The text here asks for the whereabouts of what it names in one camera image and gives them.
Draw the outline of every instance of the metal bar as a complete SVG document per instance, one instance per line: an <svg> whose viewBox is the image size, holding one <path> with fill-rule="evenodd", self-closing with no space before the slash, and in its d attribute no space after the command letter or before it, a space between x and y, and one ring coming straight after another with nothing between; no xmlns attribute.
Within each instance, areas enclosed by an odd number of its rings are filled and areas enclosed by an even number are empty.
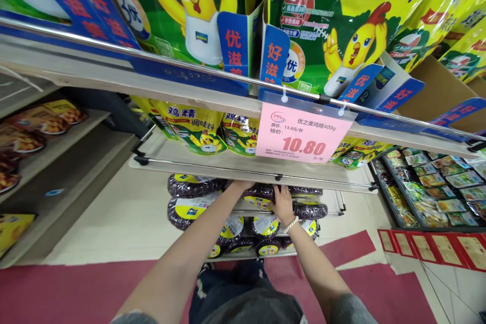
<svg viewBox="0 0 486 324"><path fill-rule="evenodd" d="M124 54L124 55L127 55L127 56L132 56L132 57L135 57L135 58L143 58L143 59L158 62L158 63L168 64L168 65L172 65L172 66L176 66L176 67L182 67L182 68L190 69L190 70L197 71L197 72L211 74L213 76L228 78L228 79L231 79L231 80L234 80L234 81L240 81L240 82L243 82L243 83L246 83L246 84L262 86L262 87L266 87L266 88L277 90L277 91L283 91L284 90L283 86L281 86L281 85L271 84L271 83L267 83L267 82L264 82L264 81L261 81L261 80L258 80L258 79L254 79L254 78L250 78L250 77L246 77L246 76L241 76L241 75L237 75L237 74L234 74L234 73L228 73L228 72L225 72L225 71L222 71L222 70L217 70L217 69L214 69L214 68L205 67L205 66L198 65L198 64L188 63L188 62L176 60L176 59L173 59L173 58L159 56L159 55L148 53L148 52L145 52L145 51L135 50L135 49L132 49L132 48L129 48L129 47L122 47L122 46L118 46L118 45L111 44L111 43L108 43L108 42L103 42L103 41L100 41L100 40L97 40L97 39L91 39L91 38L88 38L88 37L84 37L84 36L81 36L81 35L60 31L60 30L57 30L57 29L49 29L49 28L46 28L46 27L21 22L21 21L18 21L18 20L12 20L12 19L8 19L8 18L0 17L0 25L6 26L6 27L12 28L12 29L18 29L18 30L36 33L36 34L40 34L40 35L50 36L50 37L53 37L53 38L56 38L56 39L61 39L63 41L70 41L70 42L82 44L82 45L85 45L85 46L95 47L95 48L103 49L103 50L110 51L110 52L120 53L120 54ZM289 94L292 94L292 95L297 95L297 96L305 97L305 98L312 99L312 100L319 100L319 95L311 94L311 93L308 93L306 91L300 91L300 90L296 90L296 89L292 89L292 88L286 88L286 92L289 93ZM379 111L379 110L373 110L373 109L369 109L369 108L364 107L364 106L351 104L351 103L345 103L343 101L339 101L339 100L336 100L336 99L331 99L329 103L333 104L333 105L337 105L337 106L345 106L345 107L348 107L349 109L352 109L352 110L355 110L355 111L362 111L362 112L366 112L366 113L369 113L369 114L378 115L378 116L386 117L386 118L389 118L389 119L398 120L400 122L410 123L410 124L414 124L414 125L417 125L417 126L420 126L420 127L438 130L438 131L448 133L448 134L455 134L455 135L459 135L459 136L463 136L463 137L468 137L468 138L478 140L478 141L486 141L486 137L478 136L478 135L473 134L473 133L467 133L467 132L463 132L463 131L459 131L459 130L455 130L455 129L450 129L450 128L438 126L438 125L435 125L435 124L428 123L426 121L408 118L406 116L390 114L390 113L386 113L384 111Z"/></svg>

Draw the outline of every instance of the hand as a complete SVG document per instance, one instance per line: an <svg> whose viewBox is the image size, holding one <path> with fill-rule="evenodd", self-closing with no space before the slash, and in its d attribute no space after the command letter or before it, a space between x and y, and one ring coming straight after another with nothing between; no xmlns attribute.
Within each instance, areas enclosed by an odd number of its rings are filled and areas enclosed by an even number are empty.
<svg viewBox="0 0 486 324"><path fill-rule="evenodd" d="M295 219L292 196L287 186L280 186L279 189L278 185L274 185L273 190L275 191L275 204L272 204L272 209L286 228Z"/></svg>

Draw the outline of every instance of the chicken essence seasoning bag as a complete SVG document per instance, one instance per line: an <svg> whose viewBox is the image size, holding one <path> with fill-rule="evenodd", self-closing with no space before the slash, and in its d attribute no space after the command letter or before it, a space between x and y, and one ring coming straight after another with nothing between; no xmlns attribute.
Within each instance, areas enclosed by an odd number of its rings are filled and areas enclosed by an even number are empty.
<svg viewBox="0 0 486 324"><path fill-rule="evenodd" d="M269 0L269 23L291 40L284 84L339 96L380 57L420 1Z"/></svg>

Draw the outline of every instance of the sleeve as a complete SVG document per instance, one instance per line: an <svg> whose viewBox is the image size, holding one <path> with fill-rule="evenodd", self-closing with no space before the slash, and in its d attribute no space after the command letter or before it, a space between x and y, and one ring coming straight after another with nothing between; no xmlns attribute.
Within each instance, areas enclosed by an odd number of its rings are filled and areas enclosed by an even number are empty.
<svg viewBox="0 0 486 324"><path fill-rule="evenodd" d="M330 324L378 324L358 296L341 296L331 311Z"/></svg>

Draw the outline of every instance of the price tag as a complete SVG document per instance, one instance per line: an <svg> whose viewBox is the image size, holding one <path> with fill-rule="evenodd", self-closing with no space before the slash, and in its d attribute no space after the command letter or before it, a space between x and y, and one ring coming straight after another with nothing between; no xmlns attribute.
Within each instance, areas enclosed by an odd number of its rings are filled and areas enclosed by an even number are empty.
<svg viewBox="0 0 486 324"><path fill-rule="evenodd" d="M326 163L352 121L263 103L257 156Z"/></svg>

